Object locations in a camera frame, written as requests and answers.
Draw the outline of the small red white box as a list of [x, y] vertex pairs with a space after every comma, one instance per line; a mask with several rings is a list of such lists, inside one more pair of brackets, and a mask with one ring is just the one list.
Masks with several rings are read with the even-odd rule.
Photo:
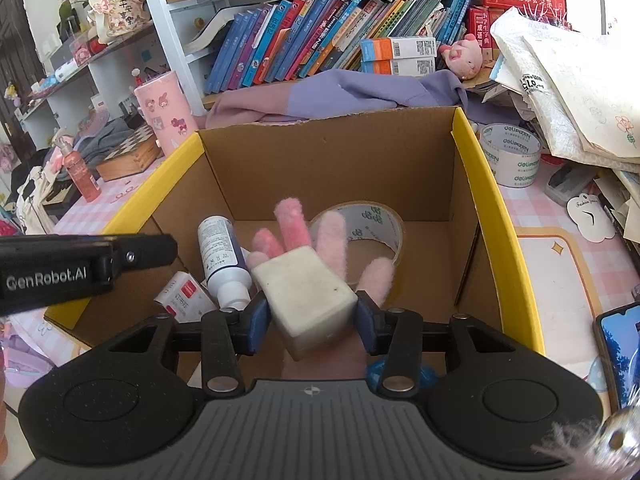
[[178, 271], [154, 298], [178, 323], [200, 322], [206, 313], [216, 310], [198, 281], [189, 273]]

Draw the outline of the pink knit glove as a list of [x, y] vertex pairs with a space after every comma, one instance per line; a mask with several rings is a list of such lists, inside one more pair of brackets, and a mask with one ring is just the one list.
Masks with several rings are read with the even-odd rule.
[[[277, 240], [266, 228], [252, 239], [252, 251], [246, 256], [250, 270], [299, 247], [311, 247], [324, 264], [340, 278], [347, 276], [347, 232], [344, 216], [336, 210], [324, 212], [318, 233], [312, 237], [296, 198], [281, 200], [274, 208], [283, 240]], [[395, 266], [390, 258], [372, 260], [362, 271], [357, 288], [382, 306], [393, 285]], [[282, 376], [288, 379], [356, 379], [367, 373], [367, 355], [356, 330], [308, 352], [296, 360], [290, 352], [283, 355]]]

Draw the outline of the white spray tube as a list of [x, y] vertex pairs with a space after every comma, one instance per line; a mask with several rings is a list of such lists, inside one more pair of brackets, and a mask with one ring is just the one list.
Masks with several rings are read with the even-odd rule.
[[243, 311], [250, 303], [252, 277], [231, 222], [210, 216], [198, 226], [204, 285], [220, 310]]

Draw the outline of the beige eraser block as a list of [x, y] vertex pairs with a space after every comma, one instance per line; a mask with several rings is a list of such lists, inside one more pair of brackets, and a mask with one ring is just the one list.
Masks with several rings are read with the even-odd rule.
[[294, 360], [305, 359], [352, 325], [357, 296], [314, 248], [285, 252], [255, 266], [252, 275]]

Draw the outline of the yellow tape roll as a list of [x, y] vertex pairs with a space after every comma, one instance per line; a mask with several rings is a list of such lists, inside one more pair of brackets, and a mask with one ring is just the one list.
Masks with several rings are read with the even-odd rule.
[[[405, 225], [396, 211], [373, 202], [348, 202], [330, 207], [310, 222], [309, 232], [320, 258], [353, 289], [361, 284], [392, 287], [404, 250]], [[376, 257], [359, 274], [348, 277], [348, 244], [371, 242], [386, 246], [393, 257]]]

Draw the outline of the cream tote bag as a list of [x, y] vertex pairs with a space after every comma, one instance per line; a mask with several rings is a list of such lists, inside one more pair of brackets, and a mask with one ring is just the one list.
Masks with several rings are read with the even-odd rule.
[[43, 202], [53, 190], [57, 176], [58, 172], [49, 166], [35, 166], [17, 189], [15, 214], [26, 235], [53, 233], [55, 223], [44, 210]]

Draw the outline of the pink spray bottle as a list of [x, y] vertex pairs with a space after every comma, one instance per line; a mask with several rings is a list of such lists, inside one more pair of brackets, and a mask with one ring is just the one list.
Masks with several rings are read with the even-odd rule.
[[63, 155], [63, 166], [81, 196], [87, 203], [96, 200], [100, 196], [101, 190], [81, 154], [73, 149], [64, 136], [56, 134], [53, 142], [60, 149]]

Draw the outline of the wooden chess box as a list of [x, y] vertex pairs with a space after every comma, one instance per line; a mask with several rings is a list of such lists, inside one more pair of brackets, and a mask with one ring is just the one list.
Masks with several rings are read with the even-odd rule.
[[163, 151], [149, 125], [143, 125], [118, 144], [98, 166], [96, 171], [103, 181], [117, 180], [141, 174], [147, 170]]

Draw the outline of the grey clothing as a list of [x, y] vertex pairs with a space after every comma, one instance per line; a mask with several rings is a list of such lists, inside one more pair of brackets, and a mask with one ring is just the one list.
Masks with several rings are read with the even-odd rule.
[[94, 136], [76, 136], [76, 138], [72, 138], [68, 131], [62, 128], [58, 129], [54, 134], [54, 140], [60, 136], [63, 140], [70, 141], [72, 148], [78, 151], [87, 167], [93, 170], [104, 161], [104, 158], [111, 151], [133, 133], [134, 130], [129, 128], [122, 118], [117, 118], [109, 122]]

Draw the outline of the pink cylinder humidifier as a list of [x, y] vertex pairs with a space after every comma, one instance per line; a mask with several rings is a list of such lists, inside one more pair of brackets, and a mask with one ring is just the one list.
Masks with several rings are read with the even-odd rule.
[[165, 156], [170, 156], [198, 131], [189, 102], [172, 70], [135, 88], [134, 96]]

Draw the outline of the white tape roll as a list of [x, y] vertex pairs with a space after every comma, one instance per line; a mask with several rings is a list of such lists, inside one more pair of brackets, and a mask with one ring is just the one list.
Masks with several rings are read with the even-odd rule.
[[491, 124], [480, 130], [480, 147], [498, 184], [527, 188], [535, 181], [541, 144], [527, 130], [506, 124]]

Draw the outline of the rabbit plush doll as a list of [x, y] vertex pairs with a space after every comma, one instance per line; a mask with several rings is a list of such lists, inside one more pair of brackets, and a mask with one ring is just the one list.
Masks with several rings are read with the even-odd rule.
[[101, 44], [110, 44], [151, 21], [145, 0], [89, 0], [89, 6]]

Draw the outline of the row of books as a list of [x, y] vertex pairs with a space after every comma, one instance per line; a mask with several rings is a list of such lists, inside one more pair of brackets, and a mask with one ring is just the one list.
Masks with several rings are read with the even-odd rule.
[[213, 64], [204, 92], [217, 94], [314, 76], [360, 70], [360, 42], [372, 38], [433, 37], [438, 49], [466, 34], [472, 0], [279, 0], [217, 13]]

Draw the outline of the pink pig plush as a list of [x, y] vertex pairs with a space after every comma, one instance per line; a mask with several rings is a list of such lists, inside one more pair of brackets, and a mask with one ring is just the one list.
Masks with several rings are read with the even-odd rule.
[[473, 34], [466, 34], [452, 46], [442, 44], [438, 53], [448, 70], [461, 80], [476, 77], [484, 64], [482, 48]]

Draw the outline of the pile of papers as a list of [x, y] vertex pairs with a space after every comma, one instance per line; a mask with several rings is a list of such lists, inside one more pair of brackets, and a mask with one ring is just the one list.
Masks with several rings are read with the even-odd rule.
[[490, 33], [551, 154], [639, 171], [639, 37], [570, 32], [504, 12]]

